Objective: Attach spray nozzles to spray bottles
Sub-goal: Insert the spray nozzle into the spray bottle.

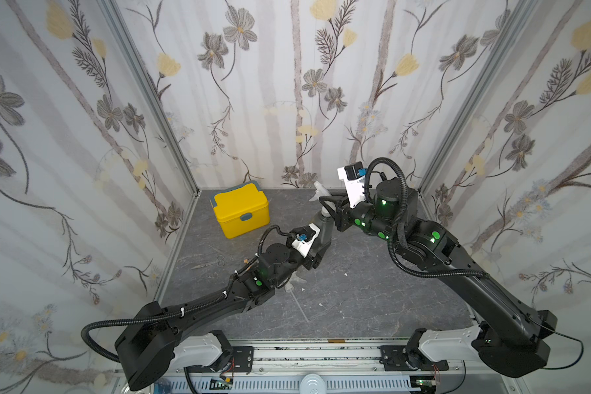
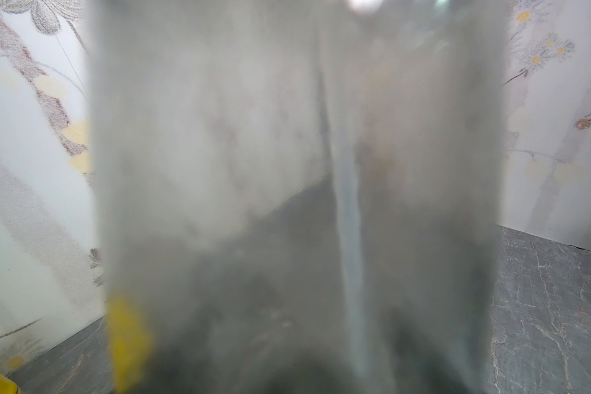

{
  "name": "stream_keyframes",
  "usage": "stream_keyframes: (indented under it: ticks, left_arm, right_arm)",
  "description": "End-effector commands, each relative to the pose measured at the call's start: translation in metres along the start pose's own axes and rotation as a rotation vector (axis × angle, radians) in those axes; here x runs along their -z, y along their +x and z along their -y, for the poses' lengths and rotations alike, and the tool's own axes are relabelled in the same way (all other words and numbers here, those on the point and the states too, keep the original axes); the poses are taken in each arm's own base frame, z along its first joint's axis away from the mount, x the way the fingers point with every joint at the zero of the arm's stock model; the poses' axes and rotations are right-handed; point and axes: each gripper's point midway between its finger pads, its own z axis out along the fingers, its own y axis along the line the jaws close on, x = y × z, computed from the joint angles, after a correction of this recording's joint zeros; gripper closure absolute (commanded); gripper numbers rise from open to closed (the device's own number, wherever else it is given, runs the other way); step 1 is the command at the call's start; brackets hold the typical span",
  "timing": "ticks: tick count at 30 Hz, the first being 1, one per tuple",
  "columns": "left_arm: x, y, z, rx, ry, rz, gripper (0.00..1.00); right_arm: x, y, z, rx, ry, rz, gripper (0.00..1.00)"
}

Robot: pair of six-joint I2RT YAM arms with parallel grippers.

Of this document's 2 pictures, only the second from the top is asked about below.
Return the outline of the grey translucent spray bottle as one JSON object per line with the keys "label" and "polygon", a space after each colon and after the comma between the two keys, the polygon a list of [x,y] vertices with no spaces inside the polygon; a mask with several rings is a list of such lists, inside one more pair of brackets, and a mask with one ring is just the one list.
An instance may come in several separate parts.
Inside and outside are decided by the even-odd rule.
{"label": "grey translucent spray bottle", "polygon": [[481,393],[502,1],[89,1],[116,393]]}

